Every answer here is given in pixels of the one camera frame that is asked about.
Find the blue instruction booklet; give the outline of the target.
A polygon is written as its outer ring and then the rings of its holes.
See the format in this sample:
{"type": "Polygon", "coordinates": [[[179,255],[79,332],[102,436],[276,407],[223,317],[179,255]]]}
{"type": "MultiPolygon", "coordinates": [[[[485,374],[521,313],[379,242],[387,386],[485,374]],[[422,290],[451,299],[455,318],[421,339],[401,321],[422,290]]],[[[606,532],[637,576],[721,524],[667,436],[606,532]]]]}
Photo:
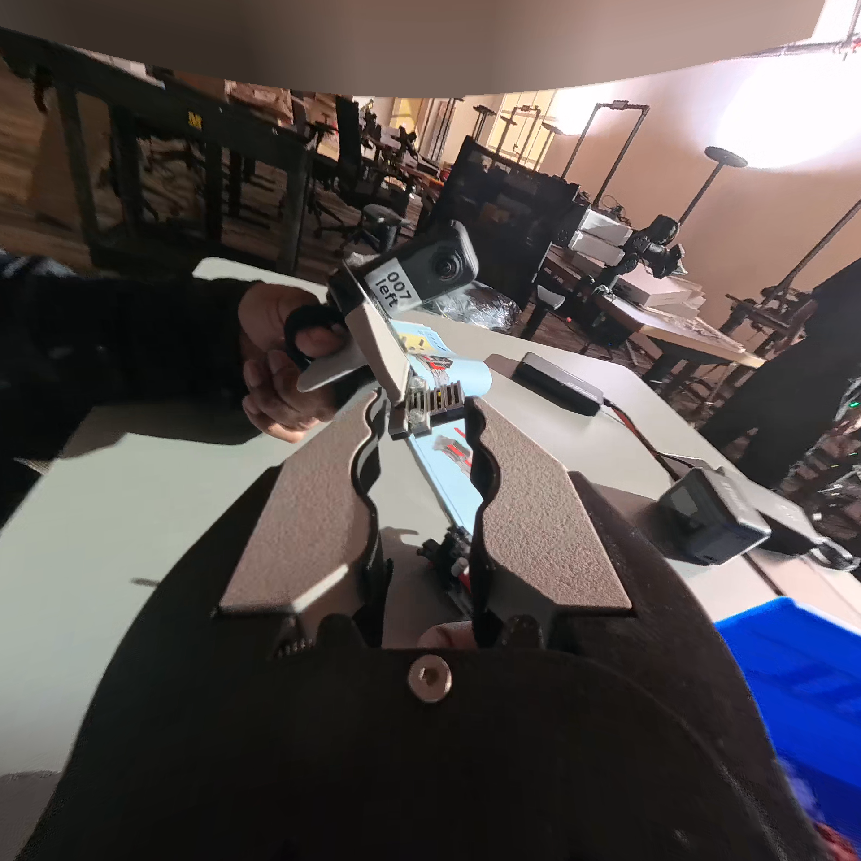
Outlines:
{"type": "MultiPolygon", "coordinates": [[[[485,362],[459,357],[428,326],[395,321],[393,328],[413,371],[430,387],[459,382],[466,397],[489,392],[491,372],[485,362]]],[[[472,533],[482,498],[470,479],[472,449],[464,419],[442,424],[408,444],[451,522],[472,533]]]]}

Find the black box device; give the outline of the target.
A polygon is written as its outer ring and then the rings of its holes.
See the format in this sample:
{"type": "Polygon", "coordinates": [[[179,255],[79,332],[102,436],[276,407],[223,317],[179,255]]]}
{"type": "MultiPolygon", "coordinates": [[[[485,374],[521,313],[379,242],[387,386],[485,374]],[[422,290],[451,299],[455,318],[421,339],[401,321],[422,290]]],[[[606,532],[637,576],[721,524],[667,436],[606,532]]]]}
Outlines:
{"type": "Polygon", "coordinates": [[[698,564],[723,565],[772,535],[736,483],[714,469],[691,468],[656,504],[674,548],[698,564]]]}

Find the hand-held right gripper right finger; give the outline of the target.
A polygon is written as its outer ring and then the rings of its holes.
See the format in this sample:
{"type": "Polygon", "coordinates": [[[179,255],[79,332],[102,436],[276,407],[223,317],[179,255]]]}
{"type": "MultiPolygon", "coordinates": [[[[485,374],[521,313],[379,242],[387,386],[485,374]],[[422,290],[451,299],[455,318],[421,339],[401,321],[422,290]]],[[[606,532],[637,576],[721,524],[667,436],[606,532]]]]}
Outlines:
{"type": "Polygon", "coordinates": [[[529,617],[553,636],[574,617],[628,617],[633,603],[565,466],[482,398],[465,408],[479,492],[469,555],[473,623],[495,636],[529,617]]]}

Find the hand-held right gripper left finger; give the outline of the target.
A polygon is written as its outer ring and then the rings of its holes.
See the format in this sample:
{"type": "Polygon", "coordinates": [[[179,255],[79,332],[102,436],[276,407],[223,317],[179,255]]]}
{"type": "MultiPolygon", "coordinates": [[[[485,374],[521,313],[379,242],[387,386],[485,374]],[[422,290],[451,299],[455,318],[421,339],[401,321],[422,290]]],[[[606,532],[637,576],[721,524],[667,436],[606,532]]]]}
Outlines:
{"type": "Polygon", "coordinates": [[[283,614],[301,630],[340,614],[382,628],[392,574],[370,492],[382,473],[387,408],[380,388],[364,387],[285,459],[221,597],[223,614],[283,614]]]}

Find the person's left hand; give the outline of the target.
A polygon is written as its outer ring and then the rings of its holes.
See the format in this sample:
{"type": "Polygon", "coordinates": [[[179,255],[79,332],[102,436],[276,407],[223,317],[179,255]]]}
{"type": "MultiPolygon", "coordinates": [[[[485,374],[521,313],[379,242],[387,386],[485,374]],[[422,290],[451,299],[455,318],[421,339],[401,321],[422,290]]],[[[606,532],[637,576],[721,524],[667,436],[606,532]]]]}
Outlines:
{"type": "Polygon", "coordinates": [[[239,303],[239,349],[247,388],[242,407],[260,431],[288,444],[301,442],[338,411],[331,387],[309,393],[297,389],[300,369],[283,349],[287,318],[301,307],[318,305],[305,290],[269,283],[253,283],[239,303]]]}

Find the small grey grille brick assembly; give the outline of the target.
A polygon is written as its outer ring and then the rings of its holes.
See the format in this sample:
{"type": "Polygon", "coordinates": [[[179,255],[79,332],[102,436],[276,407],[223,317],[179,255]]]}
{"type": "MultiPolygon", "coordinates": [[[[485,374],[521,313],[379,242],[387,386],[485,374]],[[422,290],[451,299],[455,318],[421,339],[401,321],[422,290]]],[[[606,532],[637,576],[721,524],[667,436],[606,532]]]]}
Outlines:
{"type": "Polygon", "coordinates": [[[410,372],[403,398],[389,411],[388,434],[393,440],[430,436],[437,426],[458,421],[464,414],[460,382],[432,387],[410,372]]]}

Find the blue plastic bin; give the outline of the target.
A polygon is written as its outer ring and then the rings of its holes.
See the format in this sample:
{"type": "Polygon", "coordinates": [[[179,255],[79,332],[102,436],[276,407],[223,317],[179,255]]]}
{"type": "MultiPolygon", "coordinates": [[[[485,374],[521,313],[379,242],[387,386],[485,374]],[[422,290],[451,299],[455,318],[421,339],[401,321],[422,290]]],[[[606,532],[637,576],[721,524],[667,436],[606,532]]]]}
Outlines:
{"type": "Polygon", "coordinates": [[[859,630],[789,597],[716,623],[796,798],[860,851],[859,630]]]}

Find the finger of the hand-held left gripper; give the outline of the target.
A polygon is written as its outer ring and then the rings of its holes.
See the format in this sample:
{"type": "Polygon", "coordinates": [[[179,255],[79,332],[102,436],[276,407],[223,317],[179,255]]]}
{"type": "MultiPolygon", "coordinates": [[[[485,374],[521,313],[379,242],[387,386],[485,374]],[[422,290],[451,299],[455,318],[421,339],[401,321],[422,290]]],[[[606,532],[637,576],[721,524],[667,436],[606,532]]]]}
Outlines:
{"type": "Polygon", "coordinates": [[[390,320],[372,299],[349,312],[349,332],[393,405],[403,405],[412,368],[390,320]]]}

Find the black floor lamp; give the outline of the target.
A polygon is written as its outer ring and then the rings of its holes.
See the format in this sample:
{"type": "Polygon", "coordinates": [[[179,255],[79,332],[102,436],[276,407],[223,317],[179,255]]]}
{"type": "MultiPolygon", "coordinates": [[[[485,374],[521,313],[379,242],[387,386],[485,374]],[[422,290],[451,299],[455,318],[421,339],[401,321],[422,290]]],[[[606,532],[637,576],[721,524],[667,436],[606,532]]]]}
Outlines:
{"type": "Polygon", "coordinates": [[[733,169],[745,169],[746,167],[748,167],[748,161],[746,158],[739,156],[737,153],[731,152],[721,146],[706,146],[704,148],[704,156],[711,162],[713,162],[715,167],[711,171],[709,176],[706,178],[701,188],[699,188],[699,190],[696,192],[694,198],[688,204],[687,208],[678,218],[678,224],[680,227],[682,227],[685,222],[688,221],[700,200],[704,197],[710,186],[714,183],[714,181],[724,168],[729,167],[733,169]]]}

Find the person's left forearm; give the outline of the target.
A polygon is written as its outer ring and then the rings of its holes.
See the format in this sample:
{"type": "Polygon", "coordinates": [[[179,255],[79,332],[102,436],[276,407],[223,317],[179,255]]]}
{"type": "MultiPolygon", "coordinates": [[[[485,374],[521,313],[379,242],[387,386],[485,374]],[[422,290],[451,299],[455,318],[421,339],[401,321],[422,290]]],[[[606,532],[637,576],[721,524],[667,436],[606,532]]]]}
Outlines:
{"type": "Polygon", "coordinates": [[[249,283],[87,277],[1,255],[1,453],[50,460],[91,409],[178,401],[238,414],[249,283]]]}

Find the plastic-wrapped chair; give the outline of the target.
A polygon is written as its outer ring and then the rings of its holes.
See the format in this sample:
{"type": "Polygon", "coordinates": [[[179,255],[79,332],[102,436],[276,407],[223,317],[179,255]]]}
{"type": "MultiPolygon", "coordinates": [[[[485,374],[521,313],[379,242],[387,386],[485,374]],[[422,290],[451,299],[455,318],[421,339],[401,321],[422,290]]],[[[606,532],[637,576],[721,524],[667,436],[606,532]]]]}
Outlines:
{"type": "Polygon", "coordinates": [[[511,332],[522,313],[514,300],[478,282],[427,300],[420,310],[503,334],[511,332]]]}

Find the black desk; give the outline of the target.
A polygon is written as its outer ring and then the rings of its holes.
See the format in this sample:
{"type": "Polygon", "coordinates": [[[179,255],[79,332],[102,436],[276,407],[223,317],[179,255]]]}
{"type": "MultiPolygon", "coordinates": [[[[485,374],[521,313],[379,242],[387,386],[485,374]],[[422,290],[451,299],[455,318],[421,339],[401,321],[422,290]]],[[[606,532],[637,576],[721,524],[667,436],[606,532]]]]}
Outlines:
{"type": "Polygon", "coordinates": [[[181,82],[150,82],[85,52],[2,28],[4,59],[32,66],[34,82],[53,89],[80,230],[93,266],[147,272],[188,270],[205,257],[295,274],[307,199],[310,153],[293,132],[257,118],[240,105],[216,100],[181,82]],[[109,113],[109,166],[113,167],[122,219],[99,224],[88,165],[79,97],[102,102],[109,113]],[[199,145],[203,162],[201,227],[178,221],[146,221],[139,143],[156,138],[199,145]],[[222,238],[226,216],[241,207],[243,166],[248,160],[286,176],[280,244],[268,259],[236,250],[222,238]]]}

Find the person's right hand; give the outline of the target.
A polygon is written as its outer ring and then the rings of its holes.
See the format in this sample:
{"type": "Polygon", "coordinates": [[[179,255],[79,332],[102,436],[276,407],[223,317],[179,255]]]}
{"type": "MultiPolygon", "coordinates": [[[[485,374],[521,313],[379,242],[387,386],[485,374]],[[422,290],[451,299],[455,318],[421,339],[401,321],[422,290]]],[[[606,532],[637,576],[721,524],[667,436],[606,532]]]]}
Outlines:
{"type": "Polygon", "coordinates": [[[417,640],[417,647],[429,650],[478,648],[470,621],[447,622],[427,629],[417,640]]]}

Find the black office chair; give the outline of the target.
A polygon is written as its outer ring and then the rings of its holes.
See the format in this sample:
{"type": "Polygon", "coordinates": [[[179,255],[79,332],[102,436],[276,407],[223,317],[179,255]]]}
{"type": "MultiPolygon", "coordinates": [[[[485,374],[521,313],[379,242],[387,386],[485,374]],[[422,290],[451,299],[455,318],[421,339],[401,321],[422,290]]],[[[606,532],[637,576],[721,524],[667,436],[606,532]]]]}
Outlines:
{"type": "Polygon", "coordinates": [[[535,302],[532,314],[528,318],[519,337],[524,340],[532,340],[543,323],[545,317],[558,311],[566,300],[565,292],[556,292],[542,284],[535,287],[535,302]]]}
{"type": "Polygon", "coordinates": [[[378,254],[385,254],[393,250],[402,231],[412,226],[411,221],[393,209],[371,203],[361,210],[359,221],[354,225],[320,225],[315,228],[313,235],[316,239],[322,239],[326,232],[339,234],[342,237],[339,252],[351,244],[364,244],[378,254]]]}

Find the black red toy truck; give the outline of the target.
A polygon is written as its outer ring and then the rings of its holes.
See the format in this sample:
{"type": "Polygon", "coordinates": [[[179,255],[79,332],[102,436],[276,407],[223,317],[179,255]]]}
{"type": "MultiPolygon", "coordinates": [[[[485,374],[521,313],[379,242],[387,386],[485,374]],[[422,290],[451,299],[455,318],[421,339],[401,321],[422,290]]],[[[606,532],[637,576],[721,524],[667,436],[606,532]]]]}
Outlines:
{"type": "Polygon", "coordinates": [[[474,611],[470,551],[471,534],[458,525],[448,526],[440,542],[429,539],[416,550],[417,555],[429,563],[437,587],[463,618],[471,618],[474,611]]]}

